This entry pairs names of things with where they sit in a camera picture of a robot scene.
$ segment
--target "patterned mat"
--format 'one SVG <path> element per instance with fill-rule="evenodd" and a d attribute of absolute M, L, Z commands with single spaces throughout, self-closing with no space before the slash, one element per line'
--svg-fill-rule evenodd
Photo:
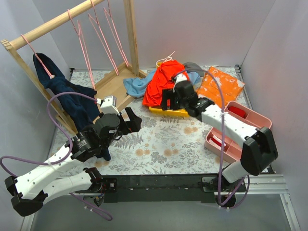
<path fill-rule="evenodd" d="M 219 67 L 221 71 L 236 76 L 235 69 Z M 99 81 L 105 71 L 93 72 L 95 81 Z M 82 86 L 91 86 L 87 72 L 74 72 L 71 81 Z M 245 105 L 243 94 L 237 102 Z M 204 147 L 205 136 L 211 129 L 207 124 L 195 118 L 169 117 L 155 115 L 142 105 L 142 98 L 135 99 L 129 105 L 135 114 L 142 118 L 138 133 L 123 136 L 111 144 L 111 161 L 93 157 L 68 171 L 74 175 L 85 167 L 97 167 L 102 175 L 138 175 L 138 174 L 193 174 L 217 173 L 220 158 Z M 52 154 L 64 143 L 66 138 L 57 133 Z"/>

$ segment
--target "white cable tie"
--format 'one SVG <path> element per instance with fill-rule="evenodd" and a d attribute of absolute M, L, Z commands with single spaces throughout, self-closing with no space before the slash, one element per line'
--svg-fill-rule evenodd
<path fill-rule="evenodd" d="M 220 117 L 222 117 L 222 115 L 225 116 L 226 114 L 229 114 L 229 112 L 225 112 L 225 111 L 224 112 L 220 112 Z"/>
<path fill-rule="evenodd" d="M 62 171 L 57 170 L 57 169 L 53 166 L 53 164 L 51 164 L 50 158 L 47 160 L 47 164 L 48 164 L 55 172 L 64 173 L 64 172 L 62 172 Z"/>
<path fill-rule="evenodd" d="M 102 104 L 102 100 L 99 98 L 96 98 L 96 104 L 101 105 Z"/>

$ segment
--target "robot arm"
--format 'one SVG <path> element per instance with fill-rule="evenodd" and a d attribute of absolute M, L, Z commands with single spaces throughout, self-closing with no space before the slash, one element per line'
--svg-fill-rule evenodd
<path fill-rule="evenodd" d="M 192 84 L 185 78 L 177 78 L 173 89 L 163 90 L 161 107 L 177 110 L 185 108 L 188 114 L 221 130 L 221 109 L 207 98 L 198 98 Z M 269 128 L 258 129 L 235 117 L 225 115 L 226 135 L 242 147 L 242 156 L 222 171 L 222 181 L 232 184 L 248 174 L 257 176 L 277 157 L 275 141 Z"/>
<path fill-rule="evenodd" d="M 86 168 L 83 172 L 70 177 L 58 179 L 66 171 L 78 166 L 81 162 L 99 155 L 102 149 L 109 147 L 118 136 L 138 132 L 141 118 L 137 117 L 130 107 L 125 108 L 130 121 L 124 121 L 115 107 L 116 98 L 106 97 L 98 100 L 104 113 L 94 125 L 87 126 L 72 138 L 71 154 L 56 165 L 40 165 L 20 176 L 10 176 L 5 180 L 7 190 L 11 193 L 13 208 L 21 215 L 28 216 L 43 207 L 48 201 L 80 190 L 92 192 L 113 192 L 116 179 L 103 178 L 96 168 Z M 69 151 L 69 142 L 45 163 L 62 159 Z"/>

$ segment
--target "yellow tray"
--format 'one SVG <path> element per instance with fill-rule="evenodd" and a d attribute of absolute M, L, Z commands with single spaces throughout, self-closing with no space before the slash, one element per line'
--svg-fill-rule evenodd
<path fill-rule="evenodd" d="M 163 111 L 160 107 L 149 107 L 150 111 L 155 114 L 160 115 L 168 115 L 168 116 L 181 116 L 181 117 L 189 117 L 188 113 L 185 111 L 185 109 L 179 109 L 179 110 L 165 110 Z"/>

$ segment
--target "gray cloth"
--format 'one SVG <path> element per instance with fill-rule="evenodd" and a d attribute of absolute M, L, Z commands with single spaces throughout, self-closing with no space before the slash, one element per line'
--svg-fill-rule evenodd
<path fill-rule="evenodd" d="M 184 65 L 185 70 L 186 70 L 188 73 L 194 71 L 194 72 L 197 72 L 198 75 L 200 75 L 201 77 L 204 76 L 204 71 L 202 70 L 202 68 L 201 68 L 199 65 L 197 65 L 197 64 L 195 64 L 195 63 L 193 63 L 193 62 L 186 62 L 186 63 L 184 63 L 183 65 Z"/>

